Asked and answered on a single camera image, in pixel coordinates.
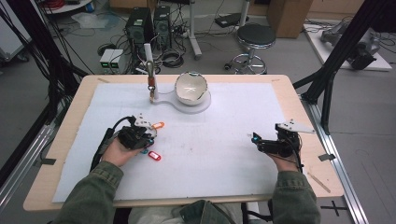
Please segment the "gray floor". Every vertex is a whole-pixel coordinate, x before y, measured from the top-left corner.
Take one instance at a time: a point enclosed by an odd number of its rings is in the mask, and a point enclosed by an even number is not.
[[[76,24],[68,24],[70,15],[59,18],[61,26],[73,31],[66,39],[78,55],[96,74],[101,74],[97,48],[110,41],[113,35],[121,35],[124,21],[110,18],[105,30],[80,30]],[[196,20],[196,30],[207,30],[213,17]],[[251,21],[265,24],[265,18],[251,17]],[[212,31],[227,32],[216,24]],[[185,41],[185,63],[180,68],[164,68],[161,74],[180,74],[198,71],[202,74],[229,74],[223,69],[234,55],[241,52],[234,35],[199,38],[203,57],[193,59],[191,46]],[[394,53],[381,49],[381,56],[394,67]],[[316,72],[321,63],[305,34],[296,39],[279,38],[270,49],[258,50],[268,65],[268,74],[287,75],[292,82]],[[85,69],[75,55],[74,63]],[[11,62],[0,68],[0,165],[3,165],[14,148],[31,127],[48,99],[48,82],[35,63]],[[306,91],[302,87],[297,92]],[[330,131],[332,139],[346,167],[364,212],[370,223],[396,223],[396,72],[339,70],[333,88]],[[35,179],[38,168],[33,167],[19,186],[6,209],[0,214],[0,223],[47,223],[56,212],[25,212],[22,204]],[[318,206],[331,206],[332,201],[345,207],[343,198],[320,199]],[[348,211],[340,210],[339,216],[332,209],[322,209],[322,223],[351,223]]]

